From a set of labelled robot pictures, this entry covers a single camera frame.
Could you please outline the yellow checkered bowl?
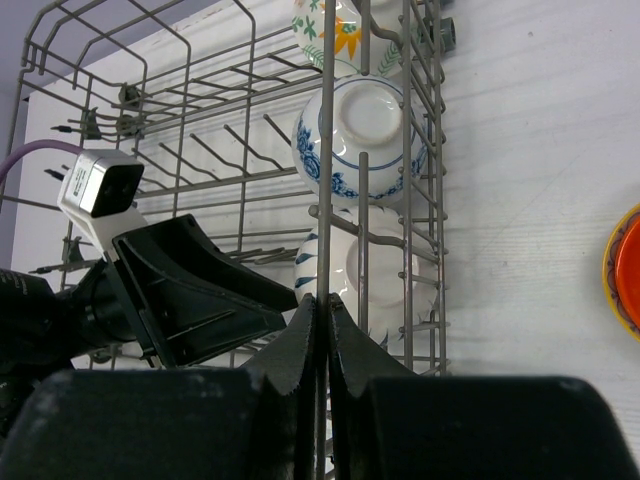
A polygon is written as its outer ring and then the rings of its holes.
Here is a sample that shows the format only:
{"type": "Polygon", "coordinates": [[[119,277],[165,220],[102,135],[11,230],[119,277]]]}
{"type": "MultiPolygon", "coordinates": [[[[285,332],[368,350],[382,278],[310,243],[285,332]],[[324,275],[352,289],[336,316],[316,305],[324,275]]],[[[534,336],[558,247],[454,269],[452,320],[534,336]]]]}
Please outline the yellow checkered bowl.
{"type": "Polygon", "coordinates": [[[617,223],[607,241],[601,278],[609,308],[639,340],[639,205],[617,223]]]}

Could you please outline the grey wire dish rack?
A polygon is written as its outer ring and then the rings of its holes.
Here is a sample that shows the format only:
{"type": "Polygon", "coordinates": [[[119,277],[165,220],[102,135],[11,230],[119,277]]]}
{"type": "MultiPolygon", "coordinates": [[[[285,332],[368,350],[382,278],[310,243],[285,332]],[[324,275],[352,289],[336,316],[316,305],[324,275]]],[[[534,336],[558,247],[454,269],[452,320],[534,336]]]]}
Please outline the grey wire dish rack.
{"type": "MultiPolygon", "coordinates": [[[[370,69],[370,36],[393,41],[401,70],[388,79],[402,88],[402,198],[382,206],[368,197],[368,154],[359,154],[359,203],[331,203],[334,25],[336,3],[326,3],[324,68],[304,55],[292,30],[293,3],[229,1],[202,19],[169,25],[164,8],[133,2],[136,22],[159,25],[155,38],[120,45],[112,58],[84,68],[72,63],[51,89],[34,87],[25,140],[39,140],[49,120],[66,118],[73,138],[52,139],[32,160],[52,159],[73,167],[85,149],[112,149],[137,159],[144,173],[134,206],[147,225],[192,215],[222,252],[254,272],[294,291],[294,260],[306,236],[318,230],[317,292],[297,299],[284,313],[289,325],[306,296],[316,303],[314,479],[326,457],[334,459],[329,377],[328,321],[330,234],[333,226],[358,237],[358,328],[368,334],[369,244],[403,251],[404,333],[402,347],[378,344],[413,371],[413,333],[445,322],[443,177],[445,112],[442,57],[455,32],[437,1],[400,1],[402,33],[373,20],[371,1],[352,1],[361,15],[361,72],[370,69]],[[291,136],[306,102],[322,92],[321,173],[314,194],[294,166],[291,136]],[[370,232],[369,208],[400,214],[400,238],[370,232]]],[[[49,185],[24,167],[16,198],[16,227],[9,271],[45,279],[53,292],[75,287],[104,259],[57,205],[62,181],[49,185]]],[[[235,369],[284,330],[251,340],[201,364],[153,367],[137,342],[113,345],[76,357],[67,371],[235,369]]],[[[39,382],[35,390],[50,376],[39,382]]],[[[8,442],[8,433],[4,448],[8,442]]]]}

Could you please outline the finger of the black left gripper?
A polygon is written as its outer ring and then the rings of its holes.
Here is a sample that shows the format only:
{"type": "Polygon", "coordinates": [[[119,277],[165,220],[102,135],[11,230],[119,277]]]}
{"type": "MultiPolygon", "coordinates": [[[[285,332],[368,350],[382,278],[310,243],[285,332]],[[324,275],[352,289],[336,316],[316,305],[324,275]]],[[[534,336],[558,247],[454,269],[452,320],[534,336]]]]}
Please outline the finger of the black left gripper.
{"type": "Polygon", "coordinates": [[[154,353],[168,368],[203,363],[251,340],[282,330],[288,289],[250,297],[222,290],[176,290],[155,298],[149,327],[154,353]]]}
{"type": "Polygon", "coordinates": [[[138,228],[113,239],[119,265],[156,315],[186,319],[231,308],[279,315],[297,306],[292,289],[222,252],[192,215],[138,228]]]}

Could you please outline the white blue striped bowl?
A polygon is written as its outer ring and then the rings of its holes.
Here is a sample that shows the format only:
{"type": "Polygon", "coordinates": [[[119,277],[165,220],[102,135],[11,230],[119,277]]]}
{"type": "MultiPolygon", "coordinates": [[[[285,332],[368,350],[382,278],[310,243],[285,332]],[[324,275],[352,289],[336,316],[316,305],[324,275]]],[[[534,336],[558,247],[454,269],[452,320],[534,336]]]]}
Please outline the white blue striped bowl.
{"type": "MultiPolygon", "coordinates": [[[[400,214],[382,206],[369,208],[370,232],[400,238],[400,214]]],[[[329,291],[340,296],[354,320],[358,319],[358,237],[335,226],[330,234],[329,291]]],[[[300,245],[294,260],[294,292],[297,299],[317,292],[318,230],[313,229],[300,245]]],[[[369,244],[368,334],[393,350],[402,347],[404,333],[403,251],[396,246],[369,244]]]]}

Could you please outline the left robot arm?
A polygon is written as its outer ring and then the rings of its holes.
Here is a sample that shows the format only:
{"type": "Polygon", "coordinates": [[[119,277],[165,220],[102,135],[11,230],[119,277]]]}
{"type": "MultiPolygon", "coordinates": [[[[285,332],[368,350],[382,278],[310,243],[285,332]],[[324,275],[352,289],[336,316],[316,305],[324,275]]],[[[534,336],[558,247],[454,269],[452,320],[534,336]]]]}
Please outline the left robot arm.
{"type": "Polygon", "coordinates": [[[191,215],[116,236],[97,261],[55,293],[33,275],[1,273],[1,436],[36,385],[74,358],[137,342],[166,368],[201,364],[285,327],[294,291],[241,264],[191,215]]]}

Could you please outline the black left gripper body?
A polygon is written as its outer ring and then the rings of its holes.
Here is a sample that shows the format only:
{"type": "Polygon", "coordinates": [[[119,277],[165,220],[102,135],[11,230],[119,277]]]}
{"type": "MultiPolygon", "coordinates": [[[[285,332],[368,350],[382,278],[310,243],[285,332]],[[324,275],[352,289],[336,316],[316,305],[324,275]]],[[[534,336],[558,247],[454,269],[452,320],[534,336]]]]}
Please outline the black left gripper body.
{"type": "Polygon", "coordinates": [[[99,260],[73,288],[55,295],[56,327],[72,357],[137,342],[141,358],[165,364],[165,311],[155,290],[165,279],[157,249],[122,249],[117,260],[99,260]]]}

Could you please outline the orange bowl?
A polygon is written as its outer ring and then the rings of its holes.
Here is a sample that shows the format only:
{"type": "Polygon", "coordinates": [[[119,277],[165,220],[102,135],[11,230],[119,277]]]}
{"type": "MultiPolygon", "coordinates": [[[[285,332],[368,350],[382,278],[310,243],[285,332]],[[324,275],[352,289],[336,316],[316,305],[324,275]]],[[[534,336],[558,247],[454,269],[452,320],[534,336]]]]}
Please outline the orange bowl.
{"type": "Polygon", "coordinates": [[[620,301],[636,327],[639,327],[639,268],[639,218],[636,218],[622,237],[615,268],[620,301]]]}

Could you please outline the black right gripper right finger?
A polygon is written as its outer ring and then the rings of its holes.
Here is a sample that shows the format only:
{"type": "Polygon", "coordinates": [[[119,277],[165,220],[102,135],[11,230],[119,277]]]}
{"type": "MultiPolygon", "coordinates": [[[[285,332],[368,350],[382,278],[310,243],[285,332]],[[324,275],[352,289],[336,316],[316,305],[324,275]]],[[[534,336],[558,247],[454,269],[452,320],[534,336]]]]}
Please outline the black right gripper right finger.
{"type": "Polygon", "coordinates": [[[340,479],[634,479],[614,415],[564,376],[418,375],[330,298],[329,377],[340,479]]]}

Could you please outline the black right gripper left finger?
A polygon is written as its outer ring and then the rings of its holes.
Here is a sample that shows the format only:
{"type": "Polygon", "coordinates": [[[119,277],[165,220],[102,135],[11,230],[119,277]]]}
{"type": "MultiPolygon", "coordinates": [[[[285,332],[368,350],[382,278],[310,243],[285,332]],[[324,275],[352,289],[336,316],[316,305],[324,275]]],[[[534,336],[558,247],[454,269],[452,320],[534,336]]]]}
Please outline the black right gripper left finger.
{"type": "Polygon", "coordinates": [[[27,401],[5,479],[310,479],[316,303],[235,369],[67,371],[27,401]]]}

